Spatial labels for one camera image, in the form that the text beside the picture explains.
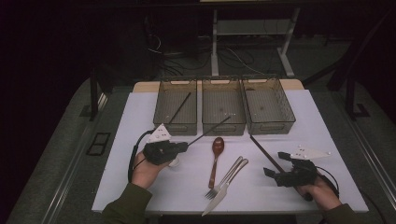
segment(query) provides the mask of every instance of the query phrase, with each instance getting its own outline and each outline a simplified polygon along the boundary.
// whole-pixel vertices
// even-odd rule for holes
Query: floor
[[[210,76],[210,60],[208,60],[210,45],[207,45],[207,37],[202,37],[200,41],[201,53],[196,57],[176,57],[176,54],[170,50],[168,52],[170,59],[157,62],[161,67],[158,77]],[[221,75],[254,74],[259,71],[264,74],[276,74],[279,78],[287,78],[276,52],[276,47],[282,44],[281,37],[263,36],[245,39],[241,37],[237,41],[229,41],[231,40],[227,38],[219,40]],[[327,46],[324,42],[323,36],[292,39],[288,58],[295,78],[305,80],[313,76],[337,61],[349,46],[349,42],[331,42]],[[345,88],[338,92],[329,92],[326,88],[331,75],[332,73],[329,73],[305,88],[311,91],[318,110],[356,184],[364,194],[369,195],[364,199],[370,211],[359,216],[373,224],[383,223],[381,216],[388,223],[396,223],[395,207],[384,190],[386,186],[381,184],[379,181],[381,176],[373,172],[375,167],[369,162],[370,158],[367,159],[366,153],[363,153],[365,149],[371,148],[389,178],[396,179],[393,165],[396,158],[396,151],[393,150],[396,147],[394,137],[396,126],[389,121],[382,109],[359,84],[356,89],[356,103],[363,104],[369,111],[370,117],[351,121],[343,108]],[[111,94],[102,99],[98,117],[95,121],[90,121],[90,118],[83,113],[90,104],[89,80],[81,83],[8,223],[41,223],[42,221],[60,224],[103,223],[100,214],[92,212],[91,207],[118,129],[123,105],[132,88],[131,86],[114,88]],[[103,156],[85,155],[95,133],[111,133]],[[173,220],[173,223],[182,223],[178,222],[181,219],[167,218]],[[298,224],[315,224],[320,220],[319,215],[296,216]],[[265,220],[254,219],[248,223],[265,223]]]

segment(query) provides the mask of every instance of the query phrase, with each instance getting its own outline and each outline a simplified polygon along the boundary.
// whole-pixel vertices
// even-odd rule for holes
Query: fork
[[[212,199],[214,197],[216,197],[216,195],[219,193],[219,190],[221,189],[222,184],[228,179],[228,177],[233,173],[233,171],[235,170],[236,166],[238,166],[238,164],[242,161],[241,156],[235,161],[235,163],[233,164],[233,166],[230,168],[230,170],[227,172],[227,174],[222,178],[222,180],[220,181],[219,184],[217,184],[213,189],[211,189],[206,195],[205,197],[207,199]]]

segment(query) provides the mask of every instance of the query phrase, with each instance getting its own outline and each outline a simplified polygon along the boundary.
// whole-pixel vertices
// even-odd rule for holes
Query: dark background
[[[195,38],[211,35],[210,10],[161,11],[94,10],[81,13],[71,1],[3,1],[0,6],[2,85],[2,149],[0,223],[35,169],[69,100],[93,68],[103,91],[116,85],[133,85],[156,76],[147,47],[150,34],[164,44],[194,53]],[[364,35],[374,18],[384,14],[389,1],[377,1],[363,11],[355,7],[303,7],[295,36]],[[285,10],[269,10],[273,18],[289,17]],[[249,11],[225,15],[241,19]],[[252,10],[250,17],[262,12]],[[391,55],[395,15],[386,19],[363,52],[352,73],[396,122]]]

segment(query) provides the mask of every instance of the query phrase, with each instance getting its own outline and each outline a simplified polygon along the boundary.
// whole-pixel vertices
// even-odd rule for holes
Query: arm
[[[310,193],[323,212],[323,217],[329,224],[363,224],[349,205],[342,204],[335,196],[332,189],[320,177],[317,177],[314,185],[298,187],[304,195]]]
[[[154,183],[161,169],[168,164],[169,162],[154,165],[146,161],[143,153],[138,153],[134,160],[135,169],[131,183],[116,201],[109,203],[103,210],[102,216],[106,223],[145,223],[146,207],[152,196],[147,189]]]

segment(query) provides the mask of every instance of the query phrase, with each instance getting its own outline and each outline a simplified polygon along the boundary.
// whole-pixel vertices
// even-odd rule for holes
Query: white table surface
[[[344,161],[342,160],[309,91],[285,91],[296,117],[289,134],[255,135],[284,170],[291,162],[277,157],[278,151],[292,153],[298,146],[310,147],[332,155],[312,160],[316,166],[328,170],[338,181],[340,199],[356,212],[366,212],[365,204]],[[142,133],[152,130],[157,92],[133,92],[126,103],[110,155],[107,160],[92,211],[102,212],[108,203],[118,199],[127,184],[127,170],[133,146]],[[202,134],[201,99],[198,91],[198,134]],[[149,136],[140,143],[140,151]],[[190,142],[196,136],[174,136],[172,142]],[[178,154],[177,167],[163,169],[148,189],[153,197],[148,215],[202,214],[210,202],[205,198],[213,165],[212,143],[215,136],[206,136]],[[301,214],[316,213],[314,202],[306,202],[294,188],[277,187],[274,179],[265,176],[262,167],[277,169],[249,139],[243,136],[223,136],[225,149],[219,156],[216,184],[220,182],[234,161],[243,156],[249,160],[228,188],[227,196],[209,214]]]

